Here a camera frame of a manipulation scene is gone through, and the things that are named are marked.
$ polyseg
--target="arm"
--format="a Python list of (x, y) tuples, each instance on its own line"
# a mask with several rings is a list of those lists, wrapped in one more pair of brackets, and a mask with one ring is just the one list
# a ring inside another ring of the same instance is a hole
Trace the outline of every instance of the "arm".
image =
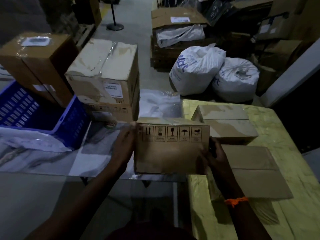
[[(209, 165), (214, 180), (225, 199), (242, 198), (243, 194), (230, 167), (220, 143), (210, 138), (210, 152), (202, 151), (203, 159)], [(239, 239), (271, 240), (270, 235), (252, 210), (250, 204), (239, 202), (235, 208), (228, 206), (235, 231)]]
[(135, 128), (123, 129), (104, 170), (85, 187), (64, 211), (52, 215), (26, 239), (79, 239), (115, 182), (125, 172), (134, 151)]

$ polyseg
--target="human hand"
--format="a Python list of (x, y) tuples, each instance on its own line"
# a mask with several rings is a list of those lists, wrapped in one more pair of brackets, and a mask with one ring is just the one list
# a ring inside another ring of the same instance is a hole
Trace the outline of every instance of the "human hand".
[(209, 151), (202, 150), (202, 159), (210, 167), (214, 180), (225, 199), (244, 197), (232, 172), (226, 153), (216, 138), (210, 137)]
[(136, 130), (137, 124), (131, 124), (130, 127), (120, 131), (114, 142), (113, 153), (108, 166), (112, 167), (120, 175), (126, 171), (128, 162), (134, 152)]

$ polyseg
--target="orange thread bracelet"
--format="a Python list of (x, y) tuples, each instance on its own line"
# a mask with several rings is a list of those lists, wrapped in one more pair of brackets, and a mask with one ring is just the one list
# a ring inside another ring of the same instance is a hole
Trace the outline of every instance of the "orange thread bracelet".
[(234, 208), (236, 205), (239, 204), (239, 202), (244, 202), (244, 201), (249, 201), (249, 199), (247, 197), (242, 197), (237, 199), (228, 199), (228, 200), (225, 200), (224, 202), (226, 203), (227, 206), (232, 206), (232, 208)]

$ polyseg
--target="blue plastic crate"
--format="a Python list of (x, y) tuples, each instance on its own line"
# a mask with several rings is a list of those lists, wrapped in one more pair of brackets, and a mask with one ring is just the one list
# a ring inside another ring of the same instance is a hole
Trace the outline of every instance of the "blue plastic crate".
[(0, 93), (0, 127), (48, 134), (71, 150), (80, 148), (90, 121), (76, 96), (64, 109), (16, 81)]

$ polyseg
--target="concrete floor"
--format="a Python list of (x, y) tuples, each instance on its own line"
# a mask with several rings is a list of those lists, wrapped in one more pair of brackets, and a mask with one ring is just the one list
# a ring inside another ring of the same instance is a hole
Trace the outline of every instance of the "concrete floor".
[[(169, 74), (150, 67), (152, 2), (121, 0), (115, 7), (115, 16), (124, 30), (106, 30), (106, 24), (112, 22), (110, 10), (94, 38), (138, 44), (140, 88), (172, 91)], [(23, 239), (53, 211), (72, 202), (83, 188), (77, 177), (0, 174), (0, 239)], [(133, 211), (139, 212), (141, 220), (147, 220), (154, 207), (163, 209), (167, 220), (173, 222), (173, 210), (166, 210), (173, 209), (172, 197), (172, 183), (152, 182), (145, 188), (141, 181), (119, 180), (81, 239), (104, 239), (113, 230), (125, 226)]]

